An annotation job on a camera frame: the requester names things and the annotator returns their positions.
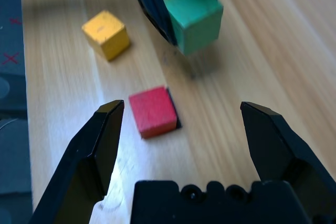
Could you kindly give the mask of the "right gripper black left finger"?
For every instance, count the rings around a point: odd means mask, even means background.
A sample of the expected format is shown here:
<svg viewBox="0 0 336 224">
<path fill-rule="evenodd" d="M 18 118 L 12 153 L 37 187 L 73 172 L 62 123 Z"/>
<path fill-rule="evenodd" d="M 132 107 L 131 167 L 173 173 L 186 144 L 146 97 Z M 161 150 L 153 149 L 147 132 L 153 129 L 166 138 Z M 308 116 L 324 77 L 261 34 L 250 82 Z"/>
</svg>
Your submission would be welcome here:
<svg viewBox="0 0 336 224">
<path fill-rule="evenodd" d="M 123 100 L 100 106 L 71 139 L 30 223 L 89 223 L 108 193 L 123 111 Z"/>
</svg>

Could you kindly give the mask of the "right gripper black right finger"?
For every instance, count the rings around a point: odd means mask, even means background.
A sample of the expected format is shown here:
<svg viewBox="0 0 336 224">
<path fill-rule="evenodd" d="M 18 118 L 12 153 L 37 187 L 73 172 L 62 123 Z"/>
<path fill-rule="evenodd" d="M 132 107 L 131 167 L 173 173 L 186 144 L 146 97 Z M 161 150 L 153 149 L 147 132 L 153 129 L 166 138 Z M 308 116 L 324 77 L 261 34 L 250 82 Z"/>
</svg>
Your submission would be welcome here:
<svg viewBox="0 0 336 224">
<path fill-rule="evenodd" d="M 309 145 L 270 108 L 242 102 L 240 109 L 259 178 L 287 182 L 312 221 L 335 223 L 335 180 Z"/>
</svg>

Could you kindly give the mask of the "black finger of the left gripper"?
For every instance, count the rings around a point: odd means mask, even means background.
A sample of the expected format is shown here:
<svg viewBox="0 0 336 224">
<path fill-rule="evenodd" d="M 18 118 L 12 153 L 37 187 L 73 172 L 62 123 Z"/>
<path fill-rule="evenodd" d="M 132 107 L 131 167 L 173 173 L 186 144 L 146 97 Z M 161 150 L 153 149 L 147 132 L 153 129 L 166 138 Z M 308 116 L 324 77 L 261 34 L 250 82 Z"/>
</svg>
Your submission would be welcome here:
<svg viewBox="0 0 336 224">
<path fill-rule="evenodd" d="M 138 0 L 138 2 L 147 19 L 161 36 L 171 45 L 176 46 L 177 40 L 164 0 Z"/>
</svg>

